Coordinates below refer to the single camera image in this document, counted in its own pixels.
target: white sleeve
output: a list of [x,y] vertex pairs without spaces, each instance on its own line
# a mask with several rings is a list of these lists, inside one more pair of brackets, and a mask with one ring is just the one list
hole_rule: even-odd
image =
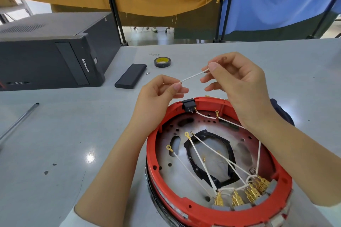
[[320,210],[320,212],[323,214],[324,217],[331,223],[333,226],[341,226],[341,203],[336,204],[331,207],[325,207],[325,206],[317,206],[315,207]]
[[92,223],[89,223],[78,216],[75,213],[75,207],[71,209],[69,214],[66,216],[65,220],[59,225],[59,227],[98,227]]

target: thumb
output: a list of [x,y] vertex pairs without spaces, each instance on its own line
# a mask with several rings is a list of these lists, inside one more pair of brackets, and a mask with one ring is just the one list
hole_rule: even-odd
[[161,96],[164,99],[168,100],[168,102],[170,102],[173,99],[174,95],[176,95],[177,92],[180,90],[181,86],[182,86],[181,83],[172,84],[164,91],[164,93]]
[[236,78],[216,62],[211,62],[208,64],[208,68],[210,69],[210,73],[213,75],[213,77],[218,83],[220,83],[221,87],[225,91],[228,91],[231,83],[235,82]]

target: table surface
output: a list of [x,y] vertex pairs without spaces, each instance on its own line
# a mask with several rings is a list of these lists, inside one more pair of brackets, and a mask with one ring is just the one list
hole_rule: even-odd
[[[141,87],[158,74],[185,79],[209,59],[231,51],[264,69],[270,97],[297,128],[341,156],[341,39],[122,47],[102,87],[0,92],[0,132],[40,102],[0,151],[0,226],[58,226],[129,122]],[[156,68],[153,60],[158,56],[171,58],[172,65]],[[143,74],[134,90],[115,88],[131,63],[146,64],[145,73],[150,74]],[[207,94],[199,77],[184,86],[190,88],[184,99]],[[226,98],[221,91],[209,95]],[[144,146],[125,226],[167,226],[147,191],[145,156]],[[294,189],[290,225],[330,226],[297,185]]]

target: hand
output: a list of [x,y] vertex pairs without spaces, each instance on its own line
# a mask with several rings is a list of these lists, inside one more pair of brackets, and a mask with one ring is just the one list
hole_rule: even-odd
[[265,81],[264,71],[238,52],[221,54],[208,62],[202,70],[209,72],[200,79],[211,83],[205,91],[221,89],[235,109],[241,124],[248,130],[272,115],[273,109]]
[[158,75],[142,87],[137,98],[130,124],[148,136],[157,128],[166,114],[170,101],[182,98],[189,89],[182,87],[180,80]]

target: red plastic ring housing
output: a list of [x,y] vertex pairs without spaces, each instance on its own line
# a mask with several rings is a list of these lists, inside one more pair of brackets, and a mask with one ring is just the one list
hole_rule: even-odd
[[[207,110],[219,114],[227,115],[238,121],[236,112],[228,100],[213,97],[197,97],[194,98],[197,110]],[[147,163],[148,171],[152,179],[159,198],[164,205],[178,221],[189,226],[211,227],[211,226],[228,226],[228,227],[244,227],[261,223],[267,223],[272,217],[278,215],[287,207],[287,200],[292,191],[292,178],[281,167],[274,156],[270,153],[274,166],[275,174],[273,179],[277,180],[277,185],[273,193],[263,203],[250,209],[242,211],[218,211],[211,208],[203,207],[194,203],[186,197],[178,197],[164,182],[159,173],[159,164],[156,159],[155,144],[157,132],[162,132],[162,125],[171,118],[185,113],[182,109],[182,103],[177,102],[170,105],[166,115],[159,127],[154,130],[147,140]]]

